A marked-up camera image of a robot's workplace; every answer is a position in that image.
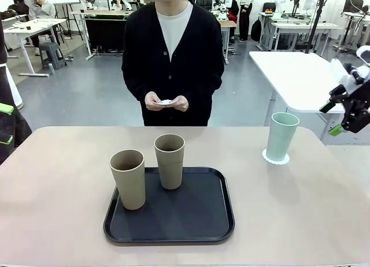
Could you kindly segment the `black tripod stand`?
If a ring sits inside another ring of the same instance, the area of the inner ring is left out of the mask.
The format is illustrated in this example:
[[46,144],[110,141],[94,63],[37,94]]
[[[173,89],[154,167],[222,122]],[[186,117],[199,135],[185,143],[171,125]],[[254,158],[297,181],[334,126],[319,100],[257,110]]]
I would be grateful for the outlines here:
[[317,10],[316,10],[316,17],[314,18],[313,25],[310,29],[309,39],[306,43],[306,48],[305,48],[305,51],[304,51],[305,54],[309,53],[309,50],[310,50],[312,42],[313,42],[313,38],[315,36],[317,25],[319,23],[320,16],[322,14],[323,7],[326,4],[326,2],[327,2],[327,0],[318,0],[318,6],[317,6]]

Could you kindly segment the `person's left hand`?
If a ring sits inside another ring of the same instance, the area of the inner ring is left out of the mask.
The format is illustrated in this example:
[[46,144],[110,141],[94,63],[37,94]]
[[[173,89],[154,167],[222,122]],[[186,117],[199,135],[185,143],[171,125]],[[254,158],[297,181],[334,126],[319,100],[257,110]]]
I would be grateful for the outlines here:
[[188,109],[188,100],[184,96],[179,95],[172,101],[170,107],[181,112],[186,112]]

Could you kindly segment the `pale green tall cup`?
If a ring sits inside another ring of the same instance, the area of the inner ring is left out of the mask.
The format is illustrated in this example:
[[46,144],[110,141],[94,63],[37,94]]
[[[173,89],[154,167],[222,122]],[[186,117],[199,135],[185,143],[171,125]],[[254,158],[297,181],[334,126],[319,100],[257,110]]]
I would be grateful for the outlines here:
[[285,112],[271,116],[266,156],[269,160],[283,161],[287,150],[300,123],[298,117]]

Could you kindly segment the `grey plastic stool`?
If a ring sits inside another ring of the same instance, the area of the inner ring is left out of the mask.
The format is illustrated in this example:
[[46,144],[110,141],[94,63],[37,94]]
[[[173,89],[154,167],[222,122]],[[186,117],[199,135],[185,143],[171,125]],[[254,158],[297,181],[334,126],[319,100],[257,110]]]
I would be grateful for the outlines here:
[[66,60],[58,43],[46,42],[39,45],[42,68],[49,68],[52,64],[55,70],[66,66]]

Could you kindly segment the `large white table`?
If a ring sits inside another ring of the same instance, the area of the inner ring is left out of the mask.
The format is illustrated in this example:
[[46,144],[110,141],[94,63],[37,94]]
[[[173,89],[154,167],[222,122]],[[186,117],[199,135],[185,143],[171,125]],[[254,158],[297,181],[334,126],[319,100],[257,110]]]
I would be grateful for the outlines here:
[[286,108],[298,113],[315,113],[339,85],[328,61],[315,53],[251,51],[250,58],[272,87],[264,126],[268,126],[277,97]]

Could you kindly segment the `black backpack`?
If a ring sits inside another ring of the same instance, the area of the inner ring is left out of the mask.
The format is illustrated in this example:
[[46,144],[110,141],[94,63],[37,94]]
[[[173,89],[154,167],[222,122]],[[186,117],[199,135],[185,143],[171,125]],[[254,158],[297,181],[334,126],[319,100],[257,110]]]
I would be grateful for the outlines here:
[[251,38],[259,43],[260,42],[260,37],[261,37],[261,31],[262,31],[262,25],[261,25],[261,21],[259,19],[257,19],[252,27],[251,27],[251,31],[250,31],[250,36]]

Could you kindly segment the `person's left forearm black sleeve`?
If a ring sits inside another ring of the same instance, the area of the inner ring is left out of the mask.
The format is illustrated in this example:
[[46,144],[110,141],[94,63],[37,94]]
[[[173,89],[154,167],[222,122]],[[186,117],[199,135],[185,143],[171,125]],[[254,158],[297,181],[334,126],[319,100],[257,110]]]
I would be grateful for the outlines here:
[[195,74],[190,86],[184,92],[184,96],[188,102],[206,101],[212,98],[212,95],[218,90],[222,84],[222,74],[224,72],[224,64],[211,64],[203,66]]

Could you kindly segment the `person's right forearm black sleeve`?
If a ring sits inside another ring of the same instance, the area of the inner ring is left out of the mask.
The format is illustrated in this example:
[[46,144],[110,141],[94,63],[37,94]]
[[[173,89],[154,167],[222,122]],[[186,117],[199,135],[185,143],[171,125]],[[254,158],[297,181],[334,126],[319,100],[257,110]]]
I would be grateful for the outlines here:
[[123,62],[122,73],[125,85],[129,92],[136,98],[136,100],[143,102],[148,90],[140,68],[132,61]]

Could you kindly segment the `white desk with clutter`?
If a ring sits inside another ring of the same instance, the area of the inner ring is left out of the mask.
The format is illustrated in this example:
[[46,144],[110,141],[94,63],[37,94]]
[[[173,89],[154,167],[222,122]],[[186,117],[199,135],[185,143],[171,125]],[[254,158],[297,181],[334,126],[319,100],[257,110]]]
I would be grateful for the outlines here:
[[28,76],[28,77],[49,77],[49,74],[46,73],[35,73],[31,61],[29,59],[28,53],[24,46],[23,40],[29,38],[41,32],[50,31],[54,40],[56,40],[53,27],[66,22],[64,18],[37,18],[31,21],[26,21],[24,23],[13,24],[12,27],[9,27],[3,31],[5,35],[15,35],[22,51],[22,54],[25,58],[25,61],[28,65],[29,73],[19,73],[19,76]]

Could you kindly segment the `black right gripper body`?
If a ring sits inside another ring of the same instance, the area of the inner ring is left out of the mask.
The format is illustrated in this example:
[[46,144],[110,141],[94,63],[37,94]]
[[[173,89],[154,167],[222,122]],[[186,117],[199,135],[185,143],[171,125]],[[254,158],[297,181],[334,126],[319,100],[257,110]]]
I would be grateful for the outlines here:
[[370,84],[362,84],[342,101],[345,113],[341,126],[354,134],[370,124]]

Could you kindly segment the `person in black trousers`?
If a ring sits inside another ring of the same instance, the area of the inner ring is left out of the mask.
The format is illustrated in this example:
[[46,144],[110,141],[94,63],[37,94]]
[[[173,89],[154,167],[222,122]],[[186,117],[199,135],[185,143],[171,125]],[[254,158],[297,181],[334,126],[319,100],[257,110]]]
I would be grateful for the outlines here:
[[246,42],[249,36],[250,13],[254,0],[240,0],[239,41]]

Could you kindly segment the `light tan tall cup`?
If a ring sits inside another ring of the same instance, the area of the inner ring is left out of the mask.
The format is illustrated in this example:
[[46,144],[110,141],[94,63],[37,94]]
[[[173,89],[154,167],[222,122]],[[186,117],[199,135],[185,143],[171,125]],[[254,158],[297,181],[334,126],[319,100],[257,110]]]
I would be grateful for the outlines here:
[[145,159],[138,150],[122,150],[114,154],[109,166],[123,206],[128,210],[141,208],[146,202]]

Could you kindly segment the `small brown top desk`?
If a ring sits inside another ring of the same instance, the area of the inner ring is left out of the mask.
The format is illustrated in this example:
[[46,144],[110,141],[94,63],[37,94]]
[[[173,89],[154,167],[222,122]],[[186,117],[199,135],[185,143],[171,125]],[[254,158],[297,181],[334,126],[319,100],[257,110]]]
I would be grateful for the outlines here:
[[233,21],[224,21],[219,20],[221,25],[221,35],[223,43],[223,58],[226,65],[229,64],[228,52],[229,52],[229,38],[230,38],[230,29],[235,28],[236,24]]

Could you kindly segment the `person torso black cardigan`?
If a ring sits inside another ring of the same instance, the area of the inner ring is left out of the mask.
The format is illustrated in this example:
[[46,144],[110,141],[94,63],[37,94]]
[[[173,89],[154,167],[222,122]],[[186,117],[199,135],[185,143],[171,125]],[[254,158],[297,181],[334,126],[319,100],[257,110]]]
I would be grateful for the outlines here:
[[[184,96],[201,67],[223,62],[220,23],[192,1],[148,3],[127,19],[123,62],[128,61],[160,100]],[[212,111],[212,98],[188,103],[186,112],[170,105],[151,111],[145,100],[139,103],[146,126],[205,127]]]

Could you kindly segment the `dark brown tall cup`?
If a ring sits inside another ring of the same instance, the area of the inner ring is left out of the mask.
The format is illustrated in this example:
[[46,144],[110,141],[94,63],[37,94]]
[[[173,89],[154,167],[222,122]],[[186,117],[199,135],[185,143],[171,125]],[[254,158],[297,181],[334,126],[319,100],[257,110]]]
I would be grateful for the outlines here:
[[184,139],[176,134],[164,134],[154,141],[161,185],[167,190],[182,183],[184,147]]

